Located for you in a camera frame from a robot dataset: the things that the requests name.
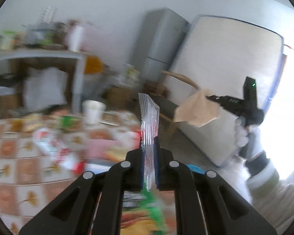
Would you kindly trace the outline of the white gloved right hand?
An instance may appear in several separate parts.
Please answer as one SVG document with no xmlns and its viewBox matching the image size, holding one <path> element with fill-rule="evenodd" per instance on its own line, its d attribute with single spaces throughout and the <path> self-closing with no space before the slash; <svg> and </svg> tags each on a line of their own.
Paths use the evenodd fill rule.
<svg viewBox="0 0 294 235">
<path fill-rule="evenodd" d="M 257 130 L 256 125 L 244 126 L 244 119 L 237 118 L 235 120 L 235 144 L 238 148 L 242 148 L 249 142 L 249 133 L 254 133 Z"/>
</svg>

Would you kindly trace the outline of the right forearm light sleeve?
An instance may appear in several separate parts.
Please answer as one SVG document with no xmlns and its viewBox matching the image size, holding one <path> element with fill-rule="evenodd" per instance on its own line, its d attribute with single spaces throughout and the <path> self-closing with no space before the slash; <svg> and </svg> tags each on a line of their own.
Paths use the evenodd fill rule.
<svg viewBox="0 0 294 235">
<path fill-rule="evenodd" d="M 239 148 L 249 172 L 246 181 L 253 207 L 276 229 L 285 234 L 294 223 L 294 184 L 280 179 L 272 161 L 267 158 L 260 140 L 259 128 L 249 133 L 249 142 Z"/>
</svg>

